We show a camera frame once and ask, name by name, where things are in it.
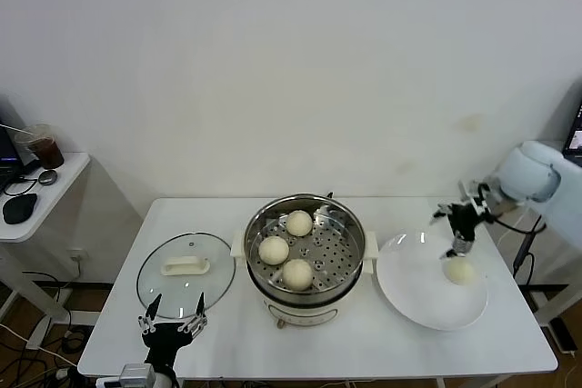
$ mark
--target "wooden floor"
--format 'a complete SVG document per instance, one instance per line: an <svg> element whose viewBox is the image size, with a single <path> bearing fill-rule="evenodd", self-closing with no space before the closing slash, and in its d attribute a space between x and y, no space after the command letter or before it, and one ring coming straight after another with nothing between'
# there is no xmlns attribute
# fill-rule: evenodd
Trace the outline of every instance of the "wooden floor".
<svg viewBox="0 0 582 388"><path fill-rule="evenodd" d="M8 296L9 292L0 285L0 303ZM70 310L79 311L99 311L105 304L107 298L107 291L95 291L95 290L75 290L71 294L71 297L66 303L66 307ZM32 330L34 329L38 320L40 320L41 314L33 305L29 302L18 299L13 305L12 309L2 321L2 323L7 324L17 333L24 337L28 337ZM579 346L582 346L582 303L574 306L568 310L563 315L563 319L567 324L568 329L574 336L575 341ZM51 329L49 335L45 338L44 344L51 343L53 340L57 340L63 336L66 331L66 326L55 326ZM564 381L567 373L576 368L569 375L567 379L567 387L582 387L582 356L577 356L576 358L570 355L560 354L555 346L553 345L551 339L550 344L554 347L557 359L559 360L559 368L553 373L546 374L531 374L531 375L521 375L514 376L499 384L499 388L563 388ZM59 352L64 357L70 361L77 362L80 358L81 353L69 355L65 354L60 350L60 342L57 341L48 345L46 347L54 352ZM15 338L9 332L4 329L0 329L0 388L14 388L17 383L15 382L17 376L17 363L9 365L13 360L17 360L21 355L23 349L23 342ZM43 360L46 362L47 368L52 368L55 366L53 357L44 352L24 352L25 358L34 358ZM21 374L18 378L18 383L26 383L30 381L34 376L40 374L44 370L44 366L41 363L29 363L24 362L21 368ZM462 384L463 379L448 379L447 388L456 388ZM271 383L274 388L319 388L326 382L313 381L313 382L281 382ZM238 382L228 382L221 384L217 381L208 383L201 382L190 382L187 383L187 388L219 388L221 385L223 388L240 388L241 383ZM329 388L341 388L344 385L343 382L338 381L338 384L328 385ZM19 388L40 386L39 383L30 383L28 385L20 386ZM428 380L407 380L407 381L376 381L376 382L356 382L356 388L434 388L436 385L434 381Z"/></svg>

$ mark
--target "white table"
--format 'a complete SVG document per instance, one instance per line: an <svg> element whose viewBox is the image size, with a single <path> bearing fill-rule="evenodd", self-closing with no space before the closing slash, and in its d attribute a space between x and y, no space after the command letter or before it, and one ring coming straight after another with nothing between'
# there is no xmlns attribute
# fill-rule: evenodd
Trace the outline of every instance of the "white table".
<svg viewBox="0 0 582 388"><path fill-rule="evenodd" d="M410 230L450 236L446 220L428 229L437 201L445 199L338 200L358 216L367 231L376 232L380 245ZM137 316L145 309L137 299L135 279L143 261L158 245L195 231L216 234L230 242L268 201L156 200L117 276L79 371L118 375L125 363L141 363L146 358L137 324ZM481 319L457 332L433 331L409 321L379 292L370 275L362 275L348 296L351 305L334 321L312 328L287 326L278 330L246 268L239 267L231 288L207 311L208 326L194 343L178 352L176 374L185 379L251 380L472 375L486 377L467 386L493 386L511 374L556 369L556 357L483 227L477 230L473 251L474 259L487 272L489 305Z"/></svg>
<svg viewBox="0 0 582 388"><path fill-rule="evenodd" d="M69 290L63 290L59 301L55 301L50 295L45 293L39 286L32 282L29 277L22 273L22 265L6 250L6 244L18 244L29 239L41 226L46 217L51 213L58 201L63 197L75 179L81 174L89 163L89 155L85 153L63 154L65 162L58 167L56 172L58 178L52 185L42 186L36 184L28 193L38 194L33 214L28 220L20 224L7 224L0 218L0 280L13 290L5 304L0 308L0 319L20 294L38 309L46 314L46 318L38 324L29 340L28 347L34 348L38 344L46 329L51 323L68 323L68 313L63 308L62 303L66 301ZM39 168L34 173L26 176L28 179L35 179L44 171ZM30 186L30 183L14 184L6 187L8 193L18 193ZM5 203L11 199L5 194L0 195L0 210ZM76 323L95 323L96 313L72 312L72 317Z"/></svg>

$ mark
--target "drink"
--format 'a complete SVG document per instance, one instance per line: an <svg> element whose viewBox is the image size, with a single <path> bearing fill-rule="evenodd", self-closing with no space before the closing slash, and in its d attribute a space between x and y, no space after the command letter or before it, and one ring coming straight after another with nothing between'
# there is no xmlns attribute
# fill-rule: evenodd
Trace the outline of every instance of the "drink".
<svg viewBox="0 0 582 388"><path fill-rule="evenodd" d="M65 161L56 141L52 138L35 141L28 145L28 150L36 155L40 165L47 170L60 167Z"/></svg>
<svg viewBox="0 0 582 388"><path fill-rule="evenodd" d="M15 135L15 142L35 154L43 168L51 170L63 165L65 159L49 125L35 124L25 131Z"/></svg>

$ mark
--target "electric steamer pot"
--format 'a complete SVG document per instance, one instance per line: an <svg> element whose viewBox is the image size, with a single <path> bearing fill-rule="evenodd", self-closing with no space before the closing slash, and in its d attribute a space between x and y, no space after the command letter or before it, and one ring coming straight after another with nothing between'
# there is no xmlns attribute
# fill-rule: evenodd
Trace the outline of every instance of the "electric steamer pot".
<svg viewBox="0 0 582 388"><path fill-rule="evenodd" d="M286 218L295 210L312 216L310 234L296 237L286 231ZM272 235L288 242L286 261L303 259L311 264L313 282L307 290L285 287L284 263L272 266L261 261L258 246ZM341 203L315 194L295 194L260 209L246 227L243 243L248 272L265 297L290 308L312 309L338 301L354 287L362 273L366 236L356 216Z"/></svg>

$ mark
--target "laptop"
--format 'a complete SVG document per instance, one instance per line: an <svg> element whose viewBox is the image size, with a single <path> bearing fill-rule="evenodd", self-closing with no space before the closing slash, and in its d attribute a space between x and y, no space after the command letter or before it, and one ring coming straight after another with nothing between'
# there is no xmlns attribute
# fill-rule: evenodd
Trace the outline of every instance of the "laptop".
<svg viewBox="0 0 582 388"><path fill-rule="evenodd" d="M0 127L0 190L22 173L22 160L4 127Z"/></svg>
<svg viewBox="0 0 582 388"><path fill-rule="evenodd" d="M568 161L582 167L582 103L577 109L576 119L564 143L562 154Z"/></svg>

